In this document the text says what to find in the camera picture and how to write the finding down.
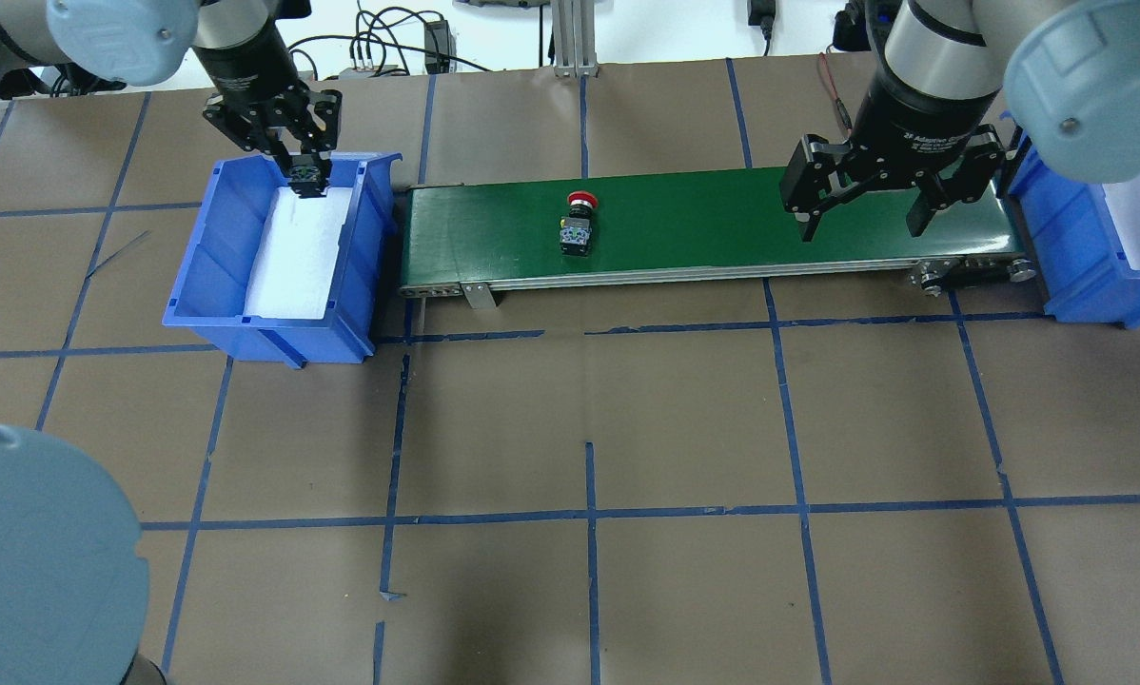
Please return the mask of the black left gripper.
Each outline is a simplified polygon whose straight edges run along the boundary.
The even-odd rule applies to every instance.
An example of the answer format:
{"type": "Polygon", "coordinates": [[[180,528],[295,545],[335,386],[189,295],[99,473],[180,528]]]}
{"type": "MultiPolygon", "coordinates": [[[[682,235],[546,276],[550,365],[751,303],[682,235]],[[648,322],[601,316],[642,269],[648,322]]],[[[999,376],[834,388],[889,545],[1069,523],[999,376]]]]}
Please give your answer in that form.
{"type": "Polygon", "coordinates": [[[260,150],[286,165],[290,190],[307,195],[307,164],[312,157],[314,194],[329,187],[329,153],[337,147],[343,93],[336,89],[314,90],[288,84],[270,96],[249,101],[246,97],[214,93],[207,97],[204,119],[243,150],[260,150]]]}

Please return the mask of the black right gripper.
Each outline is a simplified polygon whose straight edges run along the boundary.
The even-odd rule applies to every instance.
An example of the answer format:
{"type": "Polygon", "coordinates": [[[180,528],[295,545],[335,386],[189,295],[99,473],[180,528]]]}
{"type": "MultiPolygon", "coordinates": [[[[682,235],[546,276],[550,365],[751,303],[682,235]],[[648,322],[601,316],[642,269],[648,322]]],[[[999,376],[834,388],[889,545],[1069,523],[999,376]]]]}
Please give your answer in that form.
{"type": "Polygon", "coordinates": [[[800,240],[811,243],[821,214],[832,207],[865,191],[914,189],[906,225],[911,237],[922,237],[945,207],[982,199],[1004,161],[1005,148],[991,125],[943,139],[893,131],[833,144],[804,134],[780,178],[780,203],[796,214],[800,240]]]}

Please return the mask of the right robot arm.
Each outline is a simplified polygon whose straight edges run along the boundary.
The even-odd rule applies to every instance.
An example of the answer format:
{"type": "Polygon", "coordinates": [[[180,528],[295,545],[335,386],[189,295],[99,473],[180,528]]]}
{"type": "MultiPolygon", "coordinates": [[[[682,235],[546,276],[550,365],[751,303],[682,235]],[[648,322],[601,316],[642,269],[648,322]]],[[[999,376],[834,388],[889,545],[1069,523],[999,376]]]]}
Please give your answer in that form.
{"type": "Polygon", "coordinates": [[[985,123],[997,96],[1053,172],[1140,176],[1140,1],[902,1],[887,27],[876,1],[863,13],[877,70],[850,134],[805,134],[779,184],[803,240],[866,191],[917,190],[914,237],[980,199],[1005,155],[985,123]]]}

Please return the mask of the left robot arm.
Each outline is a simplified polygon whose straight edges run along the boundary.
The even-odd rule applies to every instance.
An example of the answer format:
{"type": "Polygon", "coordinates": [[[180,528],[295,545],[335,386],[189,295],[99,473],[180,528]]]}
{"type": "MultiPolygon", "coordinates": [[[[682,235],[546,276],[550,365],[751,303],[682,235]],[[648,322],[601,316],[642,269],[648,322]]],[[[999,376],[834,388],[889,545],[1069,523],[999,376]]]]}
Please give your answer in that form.
{"type": "MultiPolygon", "coordinates": [[[[317,198],[341,96],[301,82],[277,30],[311,11],[307,1],[0,1],[0,82],[71,63],[101,81],[157,84],[193,50],[217,88],[205,119],[317,198]]],[[[140,650],[149,594],[140,538],[99,463],[0,424],[0,684],[165,684],[140,650]]]]}

